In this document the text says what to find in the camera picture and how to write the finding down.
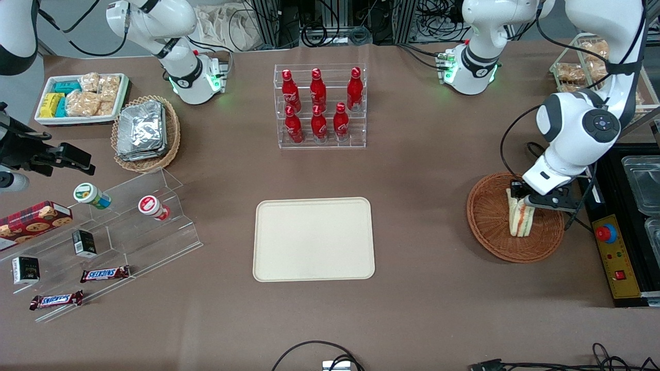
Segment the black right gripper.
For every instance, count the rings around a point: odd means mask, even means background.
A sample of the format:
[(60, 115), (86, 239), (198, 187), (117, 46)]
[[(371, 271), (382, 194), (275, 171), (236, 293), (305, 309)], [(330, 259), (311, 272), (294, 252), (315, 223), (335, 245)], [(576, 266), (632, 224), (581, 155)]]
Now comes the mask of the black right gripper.
[(96, 167), (91, 164), (91, 155), (70, 143), (60, 143), (52, 148), (53, 164), (38, 162), (51, 146), (45, 141), (52, 138), (51, 134), (38, 133), (28, 125), (15, 120), (8, 115), (6, 103), (1, 103), (2, 113), (2, 166), (11, 170), (36, 172), (46, 177), (52, 175), (52, 166), (68, 167), (87, 175), (94, 175)]

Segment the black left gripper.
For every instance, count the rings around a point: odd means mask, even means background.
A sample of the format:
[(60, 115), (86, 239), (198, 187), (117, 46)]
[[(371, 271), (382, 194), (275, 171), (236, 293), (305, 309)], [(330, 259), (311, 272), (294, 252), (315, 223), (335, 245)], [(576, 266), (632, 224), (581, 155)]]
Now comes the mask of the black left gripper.
[[(513, 199), (524, 199), (525, 183), (512, 180), (510, 182), (510, 197)], [(578, 198), (573, 195), (570, 187), (560, 187), (546, 195), (526, 196), (526, 206), (537, 209), (572, 212), (578, 208)]]

